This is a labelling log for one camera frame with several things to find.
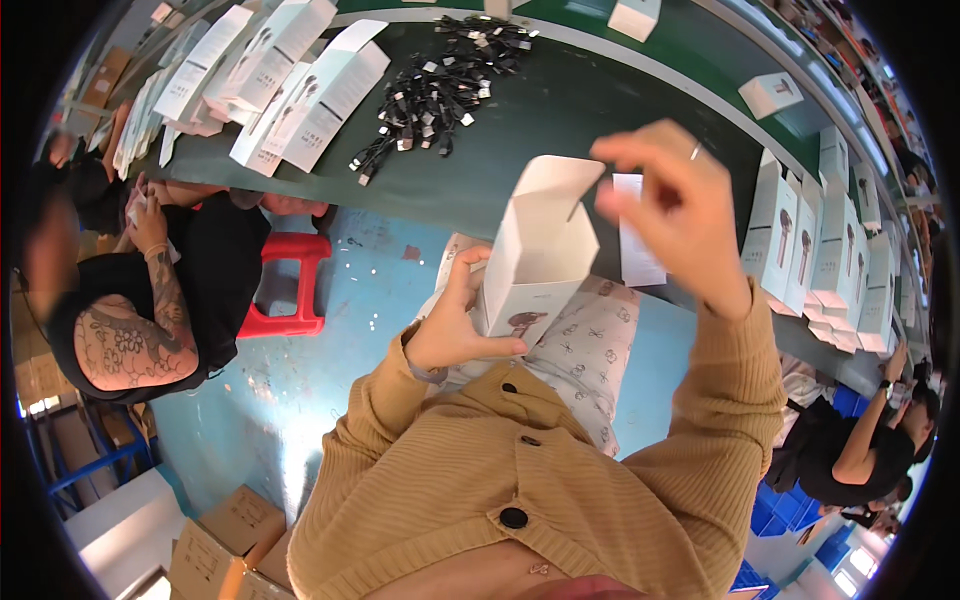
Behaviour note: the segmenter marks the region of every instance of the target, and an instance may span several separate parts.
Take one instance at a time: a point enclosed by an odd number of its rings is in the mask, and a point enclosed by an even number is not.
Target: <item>blue floor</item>
[[[313,231],[303,217],[273,222],[274,230]],[[163,460],[182,482],[188,513],[202,513],[245,483],[294,520],[313,486],[322,434],[346,412],[353,380],[376,366],[433,293],[449,236],[341,209],[329,234],[333,256],[318,271],[316,309],[326,315],[324,331],[240,340],[222,374],[152,403]],[[289,314],[296,276],[291,261],[266,265],[257,304],[272,315]],[[695,319],[643,297],[637,327],[613,424],[621,457],[666,435]]]

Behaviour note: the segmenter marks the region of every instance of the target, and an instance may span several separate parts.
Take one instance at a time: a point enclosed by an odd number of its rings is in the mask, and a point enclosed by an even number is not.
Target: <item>knit sweater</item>
[[[510,539],[569,577],[604,574],[674,599],[721,597],[742,560],[786,402],[770,311],[751,285],[742,322],[699,308],[666,439],[620,462],[594,447],[522,361],[424,399],[427,384],[403,354],[417,326],[404,330],[354,382],[347,414],[324,435],[317,484],[289,546],[298,598],[361,598]],[[508,507],[528,515],[525,526],[501,523]]]

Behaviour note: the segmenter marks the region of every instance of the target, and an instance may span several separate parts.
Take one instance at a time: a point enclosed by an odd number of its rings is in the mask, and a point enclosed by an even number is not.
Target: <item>bracelet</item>
[[[444,383],[446,381],[446,375],[449,373],[449,369],[447,367],[443,367],[437,372],[424,371],[417,365],[410,362],[409,359],[407,359],[407,367],[410,369],[410,374],[414,376],[414,379],[417,379],[418,381],[425,381],[427,383],[435,383],[437,385]]]
[[[166,242],[163,242],[163,243],[161,243],[161,244],[156,244],[156,245],[154,245],[154,246],[151,246],[150,248],[148,248],[148,249],[143,253],[143,259],[144,259],[144,260],[150,260],[151,258],[153,258],[154,256],[156,256],[157,254],[160,254],[161,252],[163,252],[163,251],[165,251],[165,250],[170,250],[170,246],[169,246]]]

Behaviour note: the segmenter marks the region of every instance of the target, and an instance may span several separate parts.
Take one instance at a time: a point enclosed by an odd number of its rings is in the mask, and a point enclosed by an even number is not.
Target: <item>red plastic stool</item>
[[[316,233],[271,233],[263,245],[263,262],[293,258],[300,262],[300,281],[297,284],[297,313],[268,317],[250,303],[247,318],[240,327],[238,338],[259,338],[268,335],[317,335],[324,330],[323,317],[313,312],[313,292],[316,286],[317,264],[332,254],[330,240]]]

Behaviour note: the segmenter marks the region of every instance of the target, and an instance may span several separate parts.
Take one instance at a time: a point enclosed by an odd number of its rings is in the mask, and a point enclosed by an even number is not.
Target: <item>black button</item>
[[[528,520],[526,513],[513,506],[500,511],[500,522],[503,523],[504,527],[523,529],[527,526]]]

